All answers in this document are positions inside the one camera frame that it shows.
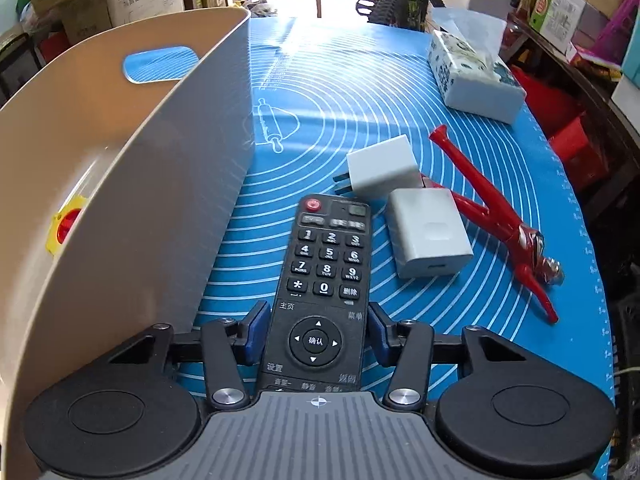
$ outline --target power button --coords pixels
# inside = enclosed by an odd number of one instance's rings
[[[315,212],[320,210],[322,203],[317,198],[310,198],[305,202],[305,207],[307,211]]]

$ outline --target directional pad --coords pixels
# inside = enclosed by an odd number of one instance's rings
[[[291,352],[302,364],[317,367],[333,361],[342,348],[338,327],[325,317],[299,321],[289,335]]]

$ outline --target remote control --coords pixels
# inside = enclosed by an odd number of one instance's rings
[[[369,205],[313,194],[298,204],[257,389],[360,389],[371,256]]]

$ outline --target blue mat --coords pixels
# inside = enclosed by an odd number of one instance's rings
[[[196,325],[242,317],[273,297],[298,200],[332,193],[345,155],[406,134],[422,172],[474,200],[472,187],[428,140],[449,125],[449,138],[500,189],[522,219],[546,238],[566,280],[550,290],[560,316],[544,321],[528,290],[512,278],[505,247],[466,222],[474,259],[457,276],[398,279],[382,206],[374,208],[370,298],[393,319],[414,318],[436,332],[459,334],[480,324],[599,386],[613,398],[609,320],[593,247],[559,159],[525,106],[506,126],[447,109],[426,60],[430,37],[379,25],[323,20],[251,20],[251,70],[257,148],[211,272]],[[180,380],[204,393],[201,365]],[[364,354],[363,389],[380,396],[392,370]],[[255,369],[242,370],[246,382]],[[456,378],[455,367],[431,372],[430,397]],[[604,476],[606,464],[598,470]]]

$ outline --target red action figure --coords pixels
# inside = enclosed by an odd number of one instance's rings
[[[516,278],[535,294],[545,309],[549,322],[557,322],[558,314],[538,280],[547,285],[561,285],[564,273],[559,262],[542,254],[545,247],[542,233],[526,225],[508,200],[453,145],[447,137],[447,127],[444,124],[438,126],[429,138],[447,154],[486,204],[486,207],[482,206],[452,191],[458,210],[507,246]]]

